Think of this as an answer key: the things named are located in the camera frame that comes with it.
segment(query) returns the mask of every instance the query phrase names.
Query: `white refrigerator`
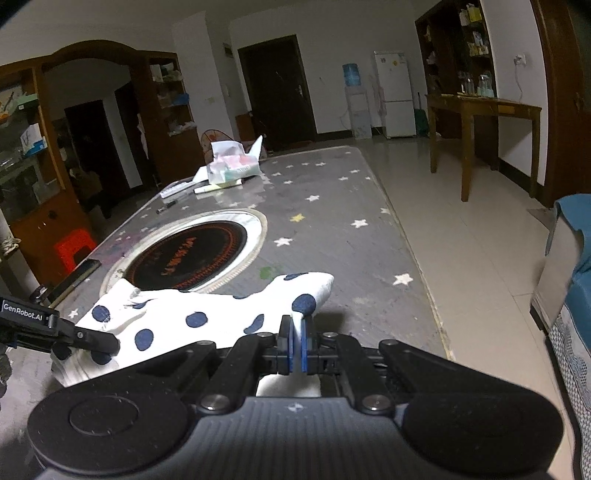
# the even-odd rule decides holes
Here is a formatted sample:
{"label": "white refrigerator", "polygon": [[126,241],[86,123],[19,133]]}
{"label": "white refrigerator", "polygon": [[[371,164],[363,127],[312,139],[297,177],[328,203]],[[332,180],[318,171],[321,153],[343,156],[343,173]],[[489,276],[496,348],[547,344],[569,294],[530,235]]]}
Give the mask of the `white refrigerator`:
{"label": "white refrigerator", "polygon": [[374,70],[384,135],[388,138],[415,136],[413,91],[406,55],[399,51],[375,51]]}

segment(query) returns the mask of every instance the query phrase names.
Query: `blue dot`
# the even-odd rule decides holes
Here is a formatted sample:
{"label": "blue dot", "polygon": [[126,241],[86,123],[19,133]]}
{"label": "blue dot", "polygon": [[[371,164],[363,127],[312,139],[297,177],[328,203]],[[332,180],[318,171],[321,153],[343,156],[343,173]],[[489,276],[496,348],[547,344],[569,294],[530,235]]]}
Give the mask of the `blue dot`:
{"label": "blue dot", "polygon": [[302,275],[305,275],[305,273],[290,273],[289,275],[286,275],[283,280],[293,280],[294,278],[301,277]]}
{"label": "blue dot", "polygon": [[62,362],[67,360],[68,357],[72,354],[72,350],[65,344],[57,342],[51,349],[53,354],[57,357],[58,360]]}
{"label": "blue dot", "polygon": [[300,312],[302,315],[312,315],[316,310],[316,299],[309,293],[303,293],[294,300],[291,309],[294,312]]}
{"label": "blue dot", "polygon": [[185,322],[187,322],[187,325],[191,328],[202,327],[207,323],[207,315],[203,312],[195,312],[187,316]]}
{"label": "blue dot", "polygon": [[143,309],[148,302],[149,302],[149,300],[143,301],[142,303],[134,303],[131,307],[133,309],[140,310],[140,309]]}
{"label": "blue dot", "polygon": [[250,335],[251,333],[255,333],[257,331],[259,331],[262,328],[262,324],[265,321],[265,316],[264,314],[260,314],[257,315],[256,318],[252,321],[252,324],[250,325],[250,327],[246,327],[244,329],[244,333],[246,333],[247,335]]}
{"label": "blue dot", "polygon": [[140,352],[147,350],[154,341],[154,332],[147,328],[140,330],[135,334],[135,346]]}
{"label": "blue dot", "polygon": [[111,319],[111,313],[107,307],[97,305],[95,308],[92,309],[92,317],[97,322],[106,323]]}
{"label": "blue dot", "polygon": [[103,352],[90,352],[90,357],[97,365],[106,365],[111,361],[111,356]]}

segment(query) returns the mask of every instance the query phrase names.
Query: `white cloth with blue dots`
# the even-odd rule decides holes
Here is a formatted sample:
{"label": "white cloth with blue dots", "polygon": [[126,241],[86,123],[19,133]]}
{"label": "white cloth with blue dots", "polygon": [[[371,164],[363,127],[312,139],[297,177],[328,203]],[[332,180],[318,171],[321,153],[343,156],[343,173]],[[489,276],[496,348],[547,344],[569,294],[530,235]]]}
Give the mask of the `white cloth with blue dots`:
{"label": "white cloth with blue dots", "polygon": [[[328,299],[333,280],[326,273],[282,275],[265,290],[238,297],[178,290],[141,291],[121,279],[77,324],[113,333],[121,343],[119,353],[111,357],[56,345],[51,353],[52,371],[68,387],[198,340],[211,340],[218,348],[227,348],[245,334],[278,333],[283,315],[292,315],[298,329],[301,318],[314,314]],[[279,377],[265,377],[257,394],[281,394],[285,378]],[[317,378],[304,375],[293,380],[289,395],[319,394]]]}

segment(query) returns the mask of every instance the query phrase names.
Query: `wooden desk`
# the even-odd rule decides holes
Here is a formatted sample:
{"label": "wooden desk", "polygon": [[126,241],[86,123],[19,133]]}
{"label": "wooden desk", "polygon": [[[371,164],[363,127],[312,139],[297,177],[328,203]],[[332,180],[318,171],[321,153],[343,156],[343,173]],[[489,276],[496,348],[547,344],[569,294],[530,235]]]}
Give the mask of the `wooden desk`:
{"label": "wooden desk", "polygon": [[429,138],[431,140],[431,173],[437,172],[437,134],[435,110],[448,110],[462,116],[462,201],[467,202],[472,182],[474,157],[474,116],[510,116],[531,120],[533,127],[530,197],[535,198],[540,168],[540,113],[539,106],[498,98],[461,95],[427,95],[429,108]]}

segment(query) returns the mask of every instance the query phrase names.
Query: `desk leg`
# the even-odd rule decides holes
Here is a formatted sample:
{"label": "desk leg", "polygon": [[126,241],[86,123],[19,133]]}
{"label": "desk leg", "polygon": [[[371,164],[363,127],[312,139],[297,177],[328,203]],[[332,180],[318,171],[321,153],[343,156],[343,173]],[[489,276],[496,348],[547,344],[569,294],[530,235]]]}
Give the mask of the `desk leg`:
{"label": "desk leg", "polygon": [[437,173],[437,119],[435,109],[429,107],[429,142],[431,149],[431,173]]}
{"label": "desk leg", "polygon": [[470,197],[472,161],[474,157],[474,116],[462,114],[462,201]]}
{"label": "desk leg", "polygon": [[538,175],[540,170],[540,115],[532,120],[532,146],[531,146],[531,183],[530,197],[535,198],[538,189]]}

